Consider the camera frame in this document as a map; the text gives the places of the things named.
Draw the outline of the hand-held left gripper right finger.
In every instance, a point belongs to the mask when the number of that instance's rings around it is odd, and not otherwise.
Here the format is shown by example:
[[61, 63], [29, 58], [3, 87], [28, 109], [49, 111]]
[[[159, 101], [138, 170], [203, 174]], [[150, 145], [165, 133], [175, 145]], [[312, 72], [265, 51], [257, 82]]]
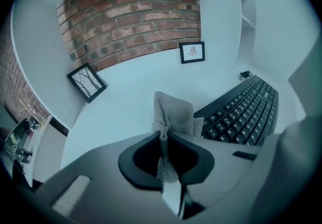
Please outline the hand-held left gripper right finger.
[[169, 159], [182, 185], [203, 183], [214, 167], [214, 156], [198, 144], [200, 140], [188, 134], [168, 132]]

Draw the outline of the wooden stand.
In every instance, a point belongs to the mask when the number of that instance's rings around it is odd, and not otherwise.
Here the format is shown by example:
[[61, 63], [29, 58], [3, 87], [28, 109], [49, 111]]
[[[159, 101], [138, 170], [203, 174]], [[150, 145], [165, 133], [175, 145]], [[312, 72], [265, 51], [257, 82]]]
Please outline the wooden stand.
[[26, 104], [20, 96], [18, 96], [18, 99], [20, 103], [23, 105], [24, 109], [26, 109], [36, 119], [37, 110], [32, 105]]

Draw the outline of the white side table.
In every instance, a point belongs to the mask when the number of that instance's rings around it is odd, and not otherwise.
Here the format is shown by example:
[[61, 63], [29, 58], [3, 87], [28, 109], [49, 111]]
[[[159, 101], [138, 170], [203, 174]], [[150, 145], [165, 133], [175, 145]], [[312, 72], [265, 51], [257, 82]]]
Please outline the white side table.
[[49, 116], [31, 137], [27, 138], [25, 150], [32, 152], [28, 163], [23, 164], [25, 178], [29, 186], [36, 180], [45, 183], [60, 171], [66, 136], [56, 130]]

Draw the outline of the black framed white picture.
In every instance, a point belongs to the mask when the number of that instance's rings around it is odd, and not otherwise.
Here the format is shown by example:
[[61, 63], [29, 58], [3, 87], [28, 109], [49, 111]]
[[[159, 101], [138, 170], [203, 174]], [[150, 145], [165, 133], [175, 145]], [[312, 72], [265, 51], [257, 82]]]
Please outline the black framed white picture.
[[205, 60], [204, 42], [179, 43], [181, 64], [201, 62]]

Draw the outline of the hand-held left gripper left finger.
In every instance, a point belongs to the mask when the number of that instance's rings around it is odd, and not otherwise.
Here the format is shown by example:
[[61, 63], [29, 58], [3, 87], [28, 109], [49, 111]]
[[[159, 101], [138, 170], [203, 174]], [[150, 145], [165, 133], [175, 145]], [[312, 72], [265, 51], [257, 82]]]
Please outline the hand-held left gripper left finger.
[[119, 156], [118, 167], [124, 178], [142, 190], [162, 190], [157, 167], [162, 156], [160, 132], [157, 131], [125, 149]]

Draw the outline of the grey cloth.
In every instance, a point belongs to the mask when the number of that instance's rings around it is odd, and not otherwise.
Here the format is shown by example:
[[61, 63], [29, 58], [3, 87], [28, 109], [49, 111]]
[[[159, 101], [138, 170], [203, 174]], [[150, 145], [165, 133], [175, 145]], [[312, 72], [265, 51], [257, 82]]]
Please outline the grey cloth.
[[168, 132], [174, 131], [200, 138], [204, 118], [194, 118], [193, 105], [190, 102], [161, 91], [154, 93], [153, 109], [152, 130], [159, 132], [161, 149], [161, 156], [157, 165], [157, 178], [162, 183], [175, 183], [179, 176], [170, 160]]

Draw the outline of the black framed tree picture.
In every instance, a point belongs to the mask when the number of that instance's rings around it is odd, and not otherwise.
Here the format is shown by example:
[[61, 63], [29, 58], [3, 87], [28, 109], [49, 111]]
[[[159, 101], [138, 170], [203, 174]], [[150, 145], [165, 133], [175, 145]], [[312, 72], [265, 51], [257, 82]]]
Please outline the black framed tree picture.
[[84, 63], [70, 72], [67, 78], [80, 91], [87, 103], [91, 103], [107, 88], [88, 63]]

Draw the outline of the white shelf unit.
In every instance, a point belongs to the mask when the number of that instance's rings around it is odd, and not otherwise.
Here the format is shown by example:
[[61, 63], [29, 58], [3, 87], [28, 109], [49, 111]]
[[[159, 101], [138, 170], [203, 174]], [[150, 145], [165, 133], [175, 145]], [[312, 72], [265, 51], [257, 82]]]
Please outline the white shelf unit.
[[[66, 128], [73, 128], [84, 99], [66, 75], [73, 64], [67, 55], [56, 7], [63, 0], [15, 0], [11, 37], [19, 66], [38, 100]], [[239, 0], [199, 0], [201, 37], [206, 64], [221, 68], [237, 59], [241, 29]]]

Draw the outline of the black keyboard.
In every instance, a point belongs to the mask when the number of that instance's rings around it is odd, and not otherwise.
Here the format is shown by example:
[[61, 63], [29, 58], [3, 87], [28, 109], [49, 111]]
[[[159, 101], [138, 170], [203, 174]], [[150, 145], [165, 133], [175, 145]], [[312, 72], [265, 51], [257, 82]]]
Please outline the black keyboard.
[[204, 139], [261, 146], [275, 131], [278, 108], [277, 90], [252, 76], [195, 112], [194, 118], [204, 119]]

